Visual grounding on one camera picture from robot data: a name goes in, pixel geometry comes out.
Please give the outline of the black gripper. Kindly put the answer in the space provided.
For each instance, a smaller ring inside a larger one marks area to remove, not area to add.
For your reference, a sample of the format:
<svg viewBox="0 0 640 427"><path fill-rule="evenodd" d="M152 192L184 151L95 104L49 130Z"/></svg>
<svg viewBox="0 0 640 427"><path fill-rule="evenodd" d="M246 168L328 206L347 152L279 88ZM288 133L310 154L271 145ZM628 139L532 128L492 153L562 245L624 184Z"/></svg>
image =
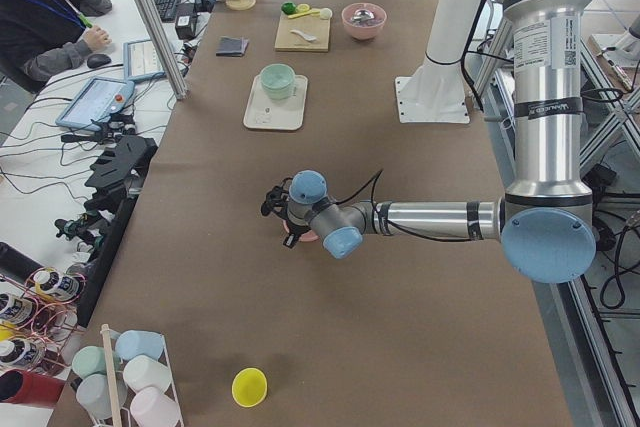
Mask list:
<svg viewBox="0 0 640 427"><path fill-rule="evenodd" d="M302 235L308 232L308 224L300 218L286 216L285 225L288 235L283 241L283 245L287 248L295 246L295 239L300 239Z"/></svg>

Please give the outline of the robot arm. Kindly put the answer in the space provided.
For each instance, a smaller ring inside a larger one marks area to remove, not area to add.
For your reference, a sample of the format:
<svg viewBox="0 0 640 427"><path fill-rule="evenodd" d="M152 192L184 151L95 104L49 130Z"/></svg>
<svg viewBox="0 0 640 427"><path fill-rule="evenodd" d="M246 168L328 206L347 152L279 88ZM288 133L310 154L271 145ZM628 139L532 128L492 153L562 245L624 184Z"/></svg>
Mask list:
<svg viewBox="0 0 640 427"><path fill-rule="evenodd" d="M474 13L484 0L439 0L422 65L396 81L402 122L458 123L465 115L461 73ZM335 258L367 234L407 234L431 241L494 239L509 263L541 283L584 274L596 253L592 193L579 167L583 112L580 20L591 0L503 0L514 34L514 180L496 202L344 204L324 177L297 173L280 215L286 246L315 233Z"/></svg>

